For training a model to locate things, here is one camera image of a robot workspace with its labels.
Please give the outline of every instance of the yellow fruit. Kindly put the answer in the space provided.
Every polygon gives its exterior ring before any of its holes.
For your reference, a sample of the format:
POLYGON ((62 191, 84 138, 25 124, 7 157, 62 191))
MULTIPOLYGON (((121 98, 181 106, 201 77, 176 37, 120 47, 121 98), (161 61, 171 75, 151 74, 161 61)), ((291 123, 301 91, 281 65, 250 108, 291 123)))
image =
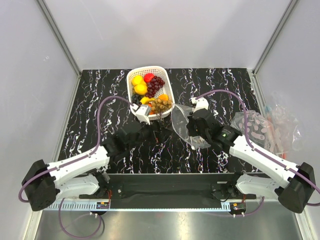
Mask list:
POLYGON ((140 76, 140 75, 137 75, 132 79, 132 85, 133 86, 137 86, 138 84, 147 85, 146 82, 144 81, 144 78, 142 76, 140 76))
POLYGON ((148 92, 148 88, 145 84, 138 84, 134 87, 134 91, 136 94, 145 95, 148 92))
POLYGON ((142 104, 148 104, 149 102, 152 102, 152 101, 154 101, 154 100, 155 100, 154 98, 148 98, 148 97, 144 96, 144 97, 140 100, 140 102, 141 102, 142 104))
POLYGON ((169 100, 169 96, 167 94, 161 94, 160 96, 158 96, 158 99, 164 100, 164 101, 168 101, 169 100))

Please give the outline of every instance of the bunch of grapes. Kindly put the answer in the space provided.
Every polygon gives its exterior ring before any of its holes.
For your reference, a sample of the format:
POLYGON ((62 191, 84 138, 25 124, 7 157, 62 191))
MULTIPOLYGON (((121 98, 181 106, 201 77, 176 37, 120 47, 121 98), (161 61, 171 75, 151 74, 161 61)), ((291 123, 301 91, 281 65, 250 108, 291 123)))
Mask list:
POLYGON ((159 76, 154 76, 151 81, 147 84, 147 94, 145 95, 148 98, 153 98, 156 93, 165 85, 165 81, 162 80, 159 76))
POLYGON ((139 94, 133 94, 131 100, 132 100, 132 103, 133 103, 133 104, 140 105, 140 104, 141 104, 141 103, 140 103, 140 100, 141 100, 142 98, 143 98, 143 96, 141 96, 141 95, 139 95, 139 94))

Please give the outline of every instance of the white wall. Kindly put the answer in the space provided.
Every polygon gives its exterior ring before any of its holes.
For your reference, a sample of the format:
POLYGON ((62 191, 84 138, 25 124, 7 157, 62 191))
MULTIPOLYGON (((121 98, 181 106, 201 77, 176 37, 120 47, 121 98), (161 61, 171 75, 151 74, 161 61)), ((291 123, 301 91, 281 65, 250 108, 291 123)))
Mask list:
MULTIPOLYGON (((258 73, 266 102, 277 92, 305 127, 303 150, 288 156, 296 163, 307 162, 320 185, 320 1, 300 1, 284 26, 258 73)), ((320 202, 314 193, 310 202, 320 202)), ((319 226, 320 207, 309 208, 313 224, 319 226)))
POLYGON ((251 69, 290 0, 45 2, 82 69, 251 69))
POLYGON ((1 1, 0 35, 0 238, 21 240, 31 210, 21 181, 52 161, 76 75, 35 0, 1 1))

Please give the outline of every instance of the marble tabletop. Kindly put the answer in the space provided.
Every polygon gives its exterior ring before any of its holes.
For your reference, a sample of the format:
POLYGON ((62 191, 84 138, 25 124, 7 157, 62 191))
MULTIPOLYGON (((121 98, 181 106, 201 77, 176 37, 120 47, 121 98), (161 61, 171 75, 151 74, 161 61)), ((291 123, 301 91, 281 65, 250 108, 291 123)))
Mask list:
MULTIPOLYGON (((245 68, 170 68, 166 69, 175 102, 190 105, 190 98, 213 89, 236 93, 247 109, 259 112, 249 74, 245 68)), ((83 153, 97 143, 97 109, 107 96, 128 98, 126 77, 130 69, 84 70, 74 99, 59 160, 83 153)), ((231 123, 239 102, 226 93, 206 97, 211 111, 218 113, 217 120, 231 123)), ((135 117, 128 105, 119 100, 108 102, 101 110, 101 139, 115 133, 135 117)), ((170 117, 165 123, 170 124, 170 117)), ((210 148, 192 150, 177 134, 159 144, 144 142, 133 148, 127 157, 106 167, 110 174, 163 174, 163 173, 226 173, 254 172, 248 163, 225 152, 210 148)))

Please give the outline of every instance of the white basket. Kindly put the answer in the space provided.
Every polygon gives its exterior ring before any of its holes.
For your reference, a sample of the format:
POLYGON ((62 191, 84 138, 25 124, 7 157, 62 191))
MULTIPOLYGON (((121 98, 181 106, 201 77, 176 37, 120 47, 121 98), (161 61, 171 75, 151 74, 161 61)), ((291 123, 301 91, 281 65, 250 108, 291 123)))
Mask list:
MULTIPOLYGON (((139 67, 139 68, 131 70, 128 73, 128 75, 126 76, 126 85, 128 88, 128 97, 129 97, 130 103, 131 103, 131 98, 133 95, 133 88, 134 88, 134 86, 132 85, 132 79, 137 75, 141 75, 142 77, 144 77, 146 74, 149 74, 149 73, 152 73, 155 76, 162 78, 162 80, 164 81, 164 86, 159 91, 156 92, 154 98, 159 97, 161 94, 167 94, 169 97, 169 100, 171 100, 172 103, 174 104, 175 99, 174 99, 174 94, 171 89, 169 76, 167 74, 167 71, 163 67, 160 67, 160 66, 139 67)), ((136 115, 132 106, 130 106, 130 110, 134 115, 136 115)), ((168 116, 171 113, 171 110, 172 110, 172 107, 169 110, 163 112, 161 114, 161 118, 165 118, 166 116, 168 116)), ((156 114, 149 115, 148 117, 149 117, 150 121, 158 119, 158 116, 156 114)))

